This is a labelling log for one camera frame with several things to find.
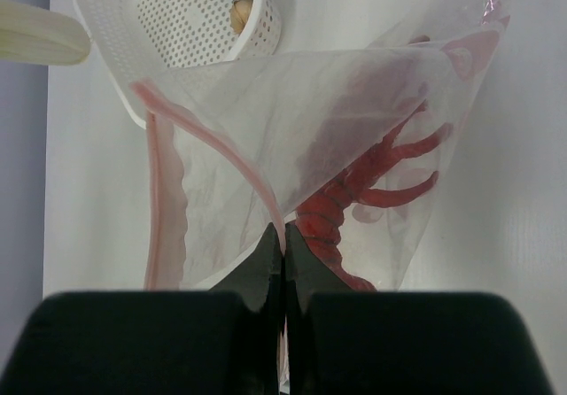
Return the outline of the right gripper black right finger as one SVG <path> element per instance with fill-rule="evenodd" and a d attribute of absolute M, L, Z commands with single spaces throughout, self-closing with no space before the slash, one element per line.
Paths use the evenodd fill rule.
<path fill-rule="evenodd" d="M 284 256 L 293 394 L 549 394 L 518 311 L 485 292 L 358 292 L 293 225 Z"/>

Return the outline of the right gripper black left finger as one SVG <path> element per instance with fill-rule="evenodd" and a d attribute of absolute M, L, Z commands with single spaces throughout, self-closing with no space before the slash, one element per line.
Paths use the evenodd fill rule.
<path fill-rule="evenodd" d="M 210 290 L 52 295 L 30 315 L 4 394 L 276 394 L 282 258 L 268 226 Z"/>

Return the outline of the red toy lobster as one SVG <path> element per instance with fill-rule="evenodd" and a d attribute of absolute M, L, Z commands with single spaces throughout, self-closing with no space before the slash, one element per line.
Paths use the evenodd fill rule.
<path fill-rule="evenodd" d="M 299 155 L 293 224 L 356 291 L 400 285 L 500 37 L 361 50 Z"/>

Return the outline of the clear zip top bag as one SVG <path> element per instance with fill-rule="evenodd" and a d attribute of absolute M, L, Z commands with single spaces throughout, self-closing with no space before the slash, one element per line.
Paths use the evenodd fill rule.
<path fill-rule="evenodd" d="M 368 47 L 135 81 L 146 111 L 148 290 L 206 288 L 294 224 L 355 290 L 399 288 L 510 0 L 431 0 Z"/>

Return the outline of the white plastic basket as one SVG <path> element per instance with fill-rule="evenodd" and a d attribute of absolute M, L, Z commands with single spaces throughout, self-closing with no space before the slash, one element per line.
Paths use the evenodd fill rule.
<path fill-rule="evenodd" d="M 283 21 L 272 0 L 252 0 L 241 34 L 230 25 L 232 0 L 74 0 L 131 119 L 145 125 L 132 81 L 168 68 L 209 66 L 273 54 Z"/>

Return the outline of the green toy leek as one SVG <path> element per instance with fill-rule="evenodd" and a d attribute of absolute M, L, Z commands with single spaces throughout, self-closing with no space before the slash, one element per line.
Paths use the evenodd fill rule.
<path fill-rule="evenodd" d="M 1 59 L 42 66 L 73 66 L 90 54 L 91 40 L 76 19 L 1 1 Z"/>

